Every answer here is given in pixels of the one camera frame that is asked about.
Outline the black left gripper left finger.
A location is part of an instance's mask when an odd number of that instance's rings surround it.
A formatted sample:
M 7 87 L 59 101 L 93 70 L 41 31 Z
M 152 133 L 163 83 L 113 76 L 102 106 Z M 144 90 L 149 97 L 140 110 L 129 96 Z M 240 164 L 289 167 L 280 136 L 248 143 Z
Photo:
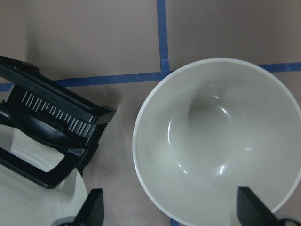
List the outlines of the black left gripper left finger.
M 92 189 L 73 221 L 74 226 L 102 226 L 104 221 L 103 190 Z

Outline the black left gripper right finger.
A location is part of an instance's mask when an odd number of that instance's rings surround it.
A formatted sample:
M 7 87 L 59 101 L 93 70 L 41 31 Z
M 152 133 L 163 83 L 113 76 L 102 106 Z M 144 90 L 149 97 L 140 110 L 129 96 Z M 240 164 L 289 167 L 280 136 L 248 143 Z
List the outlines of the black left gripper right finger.
M 237 188 L 236 213 L 242 226 L 279 226 L 279 219 L 249 187 Z

